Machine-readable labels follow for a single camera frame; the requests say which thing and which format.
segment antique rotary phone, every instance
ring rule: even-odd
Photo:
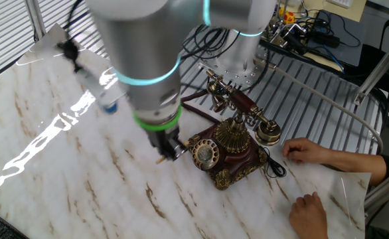
[[[206,73],[212,79],[207,91],[212,95],[214,111],[219,112],[228,106],[236,110],[236,116],[189,139],[189,150],[193,163],[206,171],[217,189],[225,190],[249,173],[264,166],[268,154],[249,134],[246,124],[255,126],[255,138],[262,145],[275,145],[280,140],[281,129],[273,120],[264,117],[259,109],[241,90],[223,83],[222,76],[211,69]]]

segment power adapter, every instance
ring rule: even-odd
[[[311,38],[316,43],[325,44],[326,46],[331,47],[331,48],[337,48],[341,44],[341,40],[339,37],[335,37],[335,36],[331,36],[331,35],[316,34]]]

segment white marble table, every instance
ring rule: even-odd
[[[0,75],[0,216],[29,238],[297,238],[291,204],[313,191],[330,238],[364,238],[368,173],[297,165],[274,146],[285,178],[259,169],[218,191],[189,154],[156,165],[124,98],[104,114],[67,60],[32,54]],[[112,80],[106,59],[80,60]],[[184,111],[182,141],[209,125]]]

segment green ring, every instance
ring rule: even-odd
[[[178,123],[180,116],[181,116],[181,105],[179,106],[177,115],[173,118],[173,120],[163,125],[149,125],[148,123],[141,121],[141,119],[138,118],[135,113],[133,113],[135,122],[137,122],[140,125],[140,127],[142,127],[147,131],[163,131],[169,129],[170,127],[173,127]]]

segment person's arm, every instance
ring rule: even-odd
[[[330,165],[345,172],[372,173],[370,184],[373,186],[379,185],[386,176],[386,163],[382,156],[326,149],[306,138],[287,140],[283,156],[296,162]]]

